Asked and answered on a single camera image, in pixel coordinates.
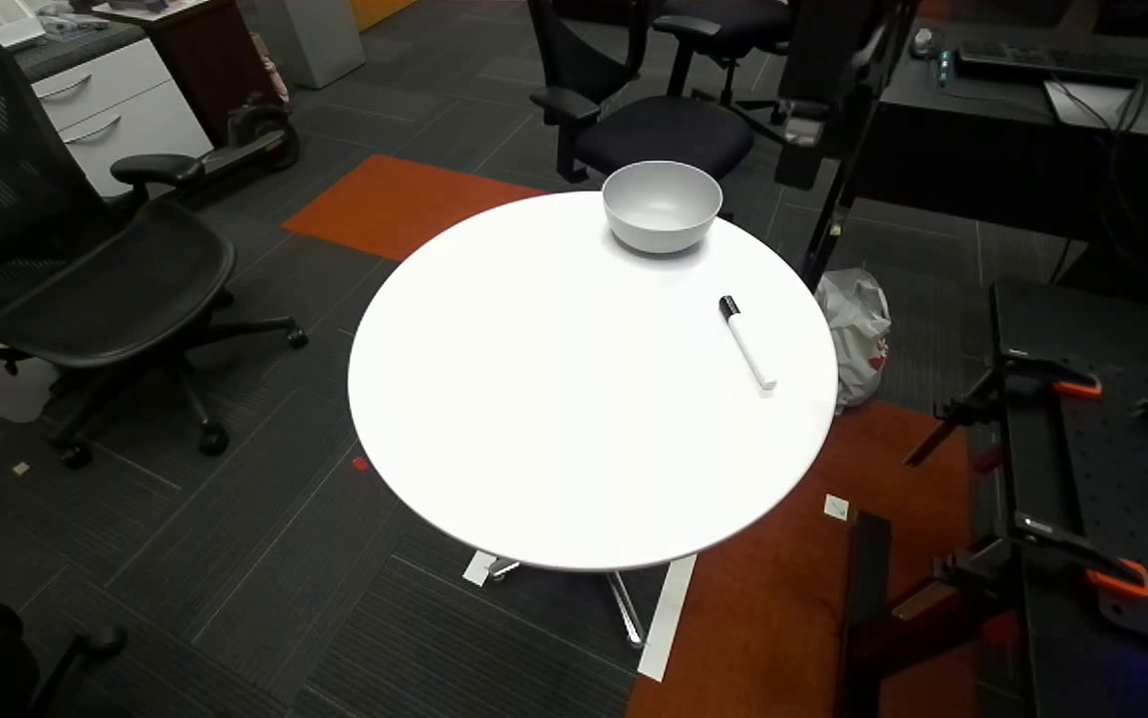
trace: marker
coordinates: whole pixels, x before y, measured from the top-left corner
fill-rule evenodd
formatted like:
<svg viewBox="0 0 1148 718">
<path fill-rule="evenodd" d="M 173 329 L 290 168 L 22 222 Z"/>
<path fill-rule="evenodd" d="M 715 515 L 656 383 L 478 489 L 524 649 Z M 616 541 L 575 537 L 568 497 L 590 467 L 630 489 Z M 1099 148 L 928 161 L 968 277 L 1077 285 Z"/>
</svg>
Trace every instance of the marker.
<svg viewBox="0 0 1148 718">
<path fill-rule="evenodd" d="M 733 302 L 733 295 L 721 295 L 721 315 L 726 315 L 726 325 L 729 325 L 729 334 L 733 334 L 733 342 L 739 342 L 751 376 L 755 376 L 767 391 L 774 391 L 774 387 L 776 387 L 774 376 L 758 362 L 758 350 L 747 342 L 747 329 L 741 329 L 741 318 L 739 318 L 741 306 Z"/>
</svg>

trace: trash bag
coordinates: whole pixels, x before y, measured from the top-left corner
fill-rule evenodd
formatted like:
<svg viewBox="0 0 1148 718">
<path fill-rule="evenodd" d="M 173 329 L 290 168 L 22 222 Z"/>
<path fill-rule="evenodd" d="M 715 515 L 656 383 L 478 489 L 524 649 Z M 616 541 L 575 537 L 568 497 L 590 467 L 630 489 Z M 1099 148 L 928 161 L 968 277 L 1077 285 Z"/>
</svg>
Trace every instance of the trash bag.
<svg viewBox="0 0 1148 718">
<path fill-rule="evenodd" d="M 881 391 L 889 367 L 889 295 L 866 269 L 843 269 L 823 277 L 818 302 L 843 362 L 836 406 L 863 406 Z"/>
</svg>

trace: cabinet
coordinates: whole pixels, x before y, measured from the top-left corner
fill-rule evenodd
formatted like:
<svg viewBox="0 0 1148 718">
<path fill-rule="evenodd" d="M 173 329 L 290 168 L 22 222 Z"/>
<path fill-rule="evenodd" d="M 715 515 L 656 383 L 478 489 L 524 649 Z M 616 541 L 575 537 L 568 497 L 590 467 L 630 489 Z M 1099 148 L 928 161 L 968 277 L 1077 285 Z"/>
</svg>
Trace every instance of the cabinet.
<svg viewBox="0 0 1148 718">
<path fill-rule="evenodd" d="M 192 115 L 151 39 L 43 75 L 32 91 L 100 197 L 127 190 L 108 172 L 123 154 L 212 152 L 202 124 Z"/>
</svg>

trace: carpet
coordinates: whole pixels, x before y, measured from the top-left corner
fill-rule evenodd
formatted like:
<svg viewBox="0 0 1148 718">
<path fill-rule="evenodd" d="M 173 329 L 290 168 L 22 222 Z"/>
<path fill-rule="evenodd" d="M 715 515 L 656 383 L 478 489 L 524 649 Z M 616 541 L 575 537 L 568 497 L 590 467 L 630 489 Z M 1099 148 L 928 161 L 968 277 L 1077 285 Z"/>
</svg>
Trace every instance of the carpet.
<svg viewBox="0 0 1148 718">
<path fill-rule="evenodd" d="M 699 559 L 668 684 L 638 677 L 630 718 L 835 715 L 851 532 L 824 493 L 892 524 L 889 596 L 968 547 L 968 452 L 955 434 L 925 467 L 907 455 L 928 415 L 875 402 L 836 420 L 807 484 L 758 527 Z M 973 654 L 884 684 L 881 715 L 977 715 Z"/>
<path fill-rule="evenodd" d="M 442 229 L 524 197 L 539 190 L 398 154 L 371 154 L 298 209 L 282 232 L 398 265 Z"/>
</svg>

